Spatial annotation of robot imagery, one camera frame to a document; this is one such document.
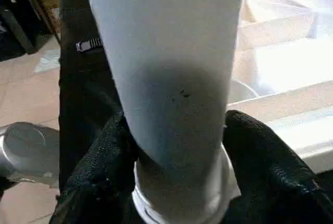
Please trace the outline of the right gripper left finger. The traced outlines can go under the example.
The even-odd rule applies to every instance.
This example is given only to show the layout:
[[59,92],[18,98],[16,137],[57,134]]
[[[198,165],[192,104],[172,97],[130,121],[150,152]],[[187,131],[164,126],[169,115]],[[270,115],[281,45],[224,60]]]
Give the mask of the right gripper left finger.
[[137,159],[123,113],[113,116],[68,178],[49,222],[122,223]]

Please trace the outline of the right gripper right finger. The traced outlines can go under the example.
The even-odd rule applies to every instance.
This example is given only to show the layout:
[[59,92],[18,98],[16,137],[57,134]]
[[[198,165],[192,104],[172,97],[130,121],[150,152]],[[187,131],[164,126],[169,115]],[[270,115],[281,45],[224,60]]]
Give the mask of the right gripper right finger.
[[332,223],[332,191],[267,125],[229,110],[223,145],[241,193],[224,223]]

